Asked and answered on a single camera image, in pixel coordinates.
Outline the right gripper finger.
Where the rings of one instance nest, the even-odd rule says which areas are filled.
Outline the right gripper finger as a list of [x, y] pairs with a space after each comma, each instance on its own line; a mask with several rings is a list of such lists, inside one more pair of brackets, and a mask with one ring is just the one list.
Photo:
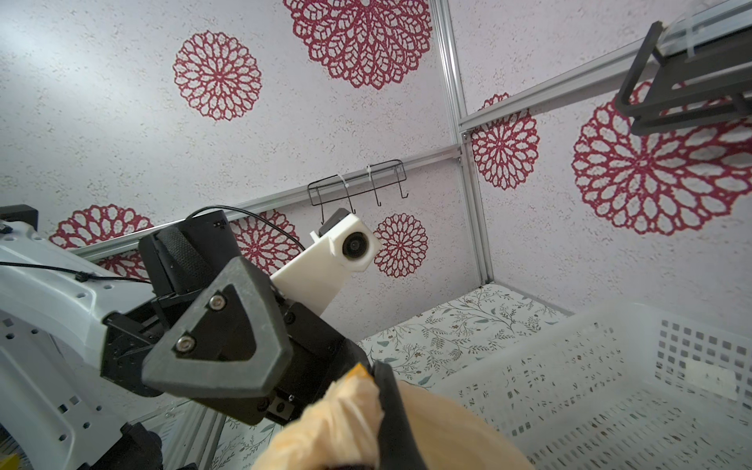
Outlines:
[[426, 470], [393, 368], [385, 362], [373, 362], [371, 372], [379, 388], [379, 403], [384, 411], [377, 438], [380, 452], [378, 469]]

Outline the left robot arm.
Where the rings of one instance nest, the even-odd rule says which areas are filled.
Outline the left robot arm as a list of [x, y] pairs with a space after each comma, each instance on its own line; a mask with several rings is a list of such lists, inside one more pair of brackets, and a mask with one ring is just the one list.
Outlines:
[[147, 281], [115, 276], [23, 221], [1, 226], [1, 423], [35, 469], [166, 465], [159, 435], [94, 399], [63, 348], [129, 393], [188, 399], [252, 426], [293, 421], [366, 363], [322, 317], [381, 248], [349, 211], [269, 274], [242, 255], [223, 209], [201, 209], [141, 239]]

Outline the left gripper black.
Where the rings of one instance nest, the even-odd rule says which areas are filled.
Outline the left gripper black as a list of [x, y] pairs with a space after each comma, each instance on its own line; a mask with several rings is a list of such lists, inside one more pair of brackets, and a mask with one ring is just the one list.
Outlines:
[[251, 426], [286, 425], [359, 364], [370, 368], [360, 346], [304, 305], [277, 303], [269, 276], [237, 257], [147, 354], [141, 378]]

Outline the beige plastic bag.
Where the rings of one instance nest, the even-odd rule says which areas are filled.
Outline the beige plastic bag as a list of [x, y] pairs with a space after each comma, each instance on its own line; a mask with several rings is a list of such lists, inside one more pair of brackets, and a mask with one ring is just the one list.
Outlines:
[[[397, 382], [427, 469], [531, 468], [521, 450], [462, 405], [405, 381]], [[280, 431], [253, 466], [378, 469], [377, 438], [383, 417], [372, 372], [357, 365]]]

